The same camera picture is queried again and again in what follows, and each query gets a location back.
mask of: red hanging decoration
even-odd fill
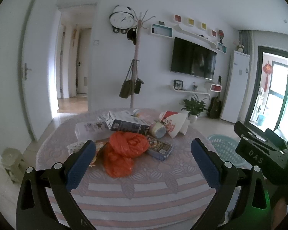
[[[262,70],[266,73],[266,84],[264,85],[263,89],[266,92],[266,89],[268,87],[269,75],[273,73],[273,67],[270,65],[268,61],[268,63],[262,68]]]

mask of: sliding glass door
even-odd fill
[[[263,136],[278,130],[288,140],[288,53],[259,47],[257,79],[246,125]]]

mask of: beige stool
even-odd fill
[[[12,148],[5,149],[2,154],[2,165],[13,183],[22,182],[28,165],[19,150]]]

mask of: silver screw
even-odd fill
[[[230,162],[225,162],[224,165],[226,168],[231,168],[233,166]]]
[[[260,167],[254,166],[254,170],[255,170],[256,172],[259,172],[259,171],[260,171]]]
[[[58,169],[62,168],[62,164],[61,164],[61,163],[56,163],[56,164],[54,165],[54,168],[55,168],[56,170],[58,170]]]
[[[33,171],[32,167],[28,167],[27,170],[26,170],[27,173],[31,173],[32,171]]]

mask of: table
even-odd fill
[[[160,114],[153,109],[140,110],[156,117]],[[80,114],[62,123],[38,151],[37,170],[49,169],[56,162],[63,163],[68,157],[67,146],[77,141],[76,123],[97,120],[106,111],[109,110]],[[199,131],[189,127],[185,136],[179,133],[171,139],[166,134],[161,139],[174,147],[166,161],[143,154],[135,159],[132,175],[115,179],[105,172],[102,161],[97,161],[96,167],[88,168],[79,187],[71,194],[98,230],[189,230],[215,193],[191,154],[194,138],[215,151]],[[47,192],[58,220],[66,224],[52,191]]]

